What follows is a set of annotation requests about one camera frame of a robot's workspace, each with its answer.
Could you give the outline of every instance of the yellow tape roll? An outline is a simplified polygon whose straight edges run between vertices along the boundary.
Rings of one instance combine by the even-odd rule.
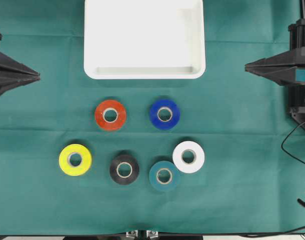
[[[73,166],[70,162],[71,156],[79,154],[81,163]],[[71,144],[66,146],[59,155],[59,166],[61,170],[70,176],[79,176],[86,173],[92,165],[92,155],[89,150],[80,144]]]

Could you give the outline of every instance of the tape roll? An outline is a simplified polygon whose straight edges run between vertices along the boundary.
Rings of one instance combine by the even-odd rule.
[[[130,167],[130,173],[128,175],[121,175],[119,172],[119,168],[123,164]],[[139,165],[133,156],[123,154],[112,160],[109,172],[112,180],[116,183],[120,185],[129,185],[137,179],[139,175]]]
[[[167,179],[167,181],[162,181],[159,178],[162,171],[168,171],[169,179]],[[168,192],[177,187],[180,181],[180,172],[171,162],[160,161],[153,165],[150,169],[149,181],[157,191]]]
[[[187,163],[183,159],[186,151],[193,154],[193,161]],[[202,147],[193,141],[184,141],[174,149],[172,153],[172,160],[175,166],[183,173],[192,174],[202,168],[205,162],[205,153]]]
[[[105,114],[107,111],[115,111],[116,119],[114,121],[107,121]],[[117,131],[122,128],[127,119],[125,107],[116,100],[106,100],[100,103],[95,111],[95,120],[99,127],[105,131]]]
[[[168,110],[170,119],[162,120],[159,116],[161,110]],[[176,103],[169,99],[161,99],[156,101],[150,108],[149,118],[151,123],[158,129],[169,130],[177,125],[181,117],[181,113]]]
[[[79,154],[81,162],[78,166],[71,164],[71,156]],[[80,144],[66,146],[59,155],[59,166],[61,170],[70,176],[79,176],[86,173],[92,165],[92,155],[89,150]]]

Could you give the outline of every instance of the white floor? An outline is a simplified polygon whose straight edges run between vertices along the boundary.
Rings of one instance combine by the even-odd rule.
[[[61,236],[10,236],[6,240],[62,240]],[[244,238],[240,236],[205,236],[204,240],[247,240],[249,238]],[[275,236],[275,237],[264,237],[256,239],[265,239],[265,240],[303,240],[299,235],[287,235],[287,236]]]

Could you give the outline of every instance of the tape roll hole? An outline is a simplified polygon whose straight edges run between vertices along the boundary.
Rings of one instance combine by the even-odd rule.
[[[83,158],[78,152],[72,152],[67,159],[70,166],[76,168],[82,164]]]
[[[159,169],[156,178],[158,183],[166,185],[169,184],[173,180],[172,172],[167,168]]]
[[[169,107],[161,107],[157,113],[158,119],[164,123],[169,122],[173,118],[173,111]]]
[[[193,150],[186,150],[182,153],[181,159],[186,164],[193,164],[196,160],[196,153]]]
[[[118,112],[116,111],[116,109],[109,107],[107,109],[105,109],[105,111],[103,112],[103,119],[107,122],[107,123],[114,123],[118,118]]]
[[[119,177],[126,179],[133,173],[133,167],[128,162],[121,162],[117,166],[117,174]]]

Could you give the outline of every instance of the metal bracket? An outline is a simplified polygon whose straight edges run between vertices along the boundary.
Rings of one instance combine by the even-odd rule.
[[[126,232],[126,238],[129,238],[129,239],[138,238],[138,230],[133,230],[133,231]]]
[[[155,239],[155,238],[158,238],[158,232],[147,230],[146,231],[146,236],[147,236],[147,239]]]

